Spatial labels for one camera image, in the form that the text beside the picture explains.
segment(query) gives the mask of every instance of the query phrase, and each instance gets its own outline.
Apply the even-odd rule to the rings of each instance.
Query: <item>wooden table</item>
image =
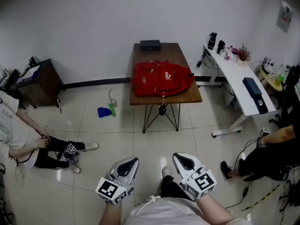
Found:
[[[274,88],[275,90],[277,90],[278,92],[282,91],[282,84],[277,85],[275,82],[275,78],[270,78],[265,72],[264,70],[260,67],[259,68],[260,73],[263,76],[263,79],[261,79],[260,81],[262,82],[263,80],[266,80],[268,82],[268,84],[271,85],[272,88]]]
[[[170,63],[178,64],[183,67],[188,68],[188,63],[178,45],[178,43],[162,43],[161,44],[161,51],[141,51],[140,44],[134,44],[133,49],[133,60],[132,60],[132,67],[139,62],[147,62],[147,61],[166,61],[168,60]],[[180,104],[181,103],[200,103],[202,102],[202,97],[200,95],[199,89],[195,81],[192,82],[190,88],[176,96],[170,96],[164,98],[165,104],[170,105],[174,117],[175,124],[171,121],[167,113],[165,115],[170,120],[170,122],[175,127],[176,131],[179,128],[179,116],[180,116]],[[153,105],[161,105],[162,98],[161,97],[137,97],[134,95],[133,91],[130,91],[130,105],[146,105],[145,109],[145,117],[144,117],[144,126],[143,126],[143,133],[147,130],[147,128],[151,125],[151,123],[155,120],[155,118],[150,122],[147,126]],[[175,115],[173,112],[172,104],[179,104],[179,112],[178,112],[178,121],[176,122]],[[151,105],[151,109],[146,120],[147,114],[147,106]]]

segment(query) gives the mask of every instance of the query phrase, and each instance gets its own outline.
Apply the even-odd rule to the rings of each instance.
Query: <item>wooden cabinet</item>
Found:
[[[39,62],[38,75],[35,79],[26,78],[16,84],[16,88],[30,102],[36,105],[57,105],[57,95],[64,85],[55,71],[51,60]]]

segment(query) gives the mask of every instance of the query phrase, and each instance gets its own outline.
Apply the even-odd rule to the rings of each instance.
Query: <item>red backpack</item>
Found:
[[[187,90],[194,78],[188,67],[170,62],[141,62],[133,68],[132,90],[136,96],[172,96]]]

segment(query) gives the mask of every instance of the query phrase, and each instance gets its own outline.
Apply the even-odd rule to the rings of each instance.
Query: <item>white logo on backpack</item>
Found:
[[[171,81],[170,77],[171,77],[171,74],[168,74],[168,72],[165,72],[165,79]]]

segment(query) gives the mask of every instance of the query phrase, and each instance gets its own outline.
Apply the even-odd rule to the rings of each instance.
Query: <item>green object on floor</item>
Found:
[[[109,104],[109,110],[111,110],[112,116],[115,117],[116,116],[116,112],[114,110],[113,104]]]

